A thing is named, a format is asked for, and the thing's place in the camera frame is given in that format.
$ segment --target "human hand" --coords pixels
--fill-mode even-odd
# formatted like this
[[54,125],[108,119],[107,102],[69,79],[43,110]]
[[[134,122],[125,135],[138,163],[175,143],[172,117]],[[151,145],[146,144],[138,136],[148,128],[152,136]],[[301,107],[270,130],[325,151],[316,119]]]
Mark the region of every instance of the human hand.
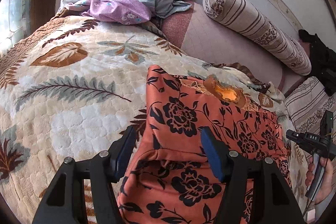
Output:
[[[311,185],[311,182],[314,179],[314,168],[315,165],[313,163],[313,157],[310,157],[309,160],[309,165],[308,165],[308,171],[306,173],[307,179],[305,180],[305,184],[306,186]],[[320,158],[320,164],[325,167],[327,163],[327,160],[325,158]],[[316,198],[315,198],[315,204],[319,204],[320,202],[322,202],[332,191],[332,186],[331,186],[331,182],[333,179],[333,165],[331,164],[330,159],[328,159],[328,164],[327,164],[327,168],[325,169],[325,174],[323,177],[323,181],[321,183],[321,187],[319,192],[316,194]]]

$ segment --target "silver bolt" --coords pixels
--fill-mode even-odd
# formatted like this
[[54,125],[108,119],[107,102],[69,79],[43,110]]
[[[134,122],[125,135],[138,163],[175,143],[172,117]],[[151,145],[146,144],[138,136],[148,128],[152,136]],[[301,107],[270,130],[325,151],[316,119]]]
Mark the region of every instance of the silver bolt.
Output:
[[109,155],[109,152],[107,150],[100,151],[99,156],[101,158],[105,158]]
[[229,155],[230,155],[231,157],[235,158],[235,157],[238,157],[238,152],[237,152],[237,151],[234,151],[234,150],[231,150],[231,151],[229,152]]
[[72,163],[72,161],[73,161],[73,158],[71,158],[71,157],[65,157],[64,160],[63,160],[63,162],[65,164],[70,164],[70,163]]
[[265,162],[267,164],[271,164],[273,162],[273,160],[271,158],[265,158]]

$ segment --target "beige bedspread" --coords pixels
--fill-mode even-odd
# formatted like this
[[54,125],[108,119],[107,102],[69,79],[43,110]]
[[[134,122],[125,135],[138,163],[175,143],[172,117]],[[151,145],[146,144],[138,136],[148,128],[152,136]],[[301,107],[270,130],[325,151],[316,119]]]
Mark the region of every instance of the beige bedspread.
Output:
[[[64,157],[91,158],[130,124],[141,138],[146,75],[153,64],[169,74],[216,75],[221,83],[242,88],[246,97],[276,111],[284,130],[293,128],[284,97],[272,83],[260,93],[244,73],[204,66],[138,26],[79,16],[53,19],[0,60],[0,193],[22,224],[32,222]],[[290,171],[305,174],[306,165],[291,160]],[[300,188],[302,206],[304,180],[291,178],[293,190]],[[94,223],[86,185],[88,218]]]

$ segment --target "purple floral fabric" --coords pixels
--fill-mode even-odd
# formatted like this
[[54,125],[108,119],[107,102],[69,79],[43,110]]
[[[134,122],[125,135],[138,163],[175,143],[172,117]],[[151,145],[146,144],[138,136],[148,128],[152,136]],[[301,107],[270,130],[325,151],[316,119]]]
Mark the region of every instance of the purple floral fabric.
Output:
[[66,8],[82,12],[82,16],[123,25],[143,23],[152,17],[149,8],[137,0],[80,0],[69,3]]

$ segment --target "striped cushion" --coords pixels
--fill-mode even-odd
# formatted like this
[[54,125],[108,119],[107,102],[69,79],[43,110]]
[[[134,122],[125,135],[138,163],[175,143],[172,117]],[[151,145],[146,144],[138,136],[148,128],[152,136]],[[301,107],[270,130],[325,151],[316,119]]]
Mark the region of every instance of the striped cushion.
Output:
[[300,75],[311,71],[310,60],[295,39],[275,27],[246,0],[203,0],[205,13],[253,40]]
[[[320,121],[325,110],[334,113],[334,132],[336,130],[336,94],[329,97],[324,86],[316,77],[310,77],[300,85],[285,100],[289,118],[293,122],[296,131],[300,133],[310,132],[319,134]],[[334,173],[336,172],[336,160],[333,161]],[[336,176],[333,178],[333,188],[336,189]]]

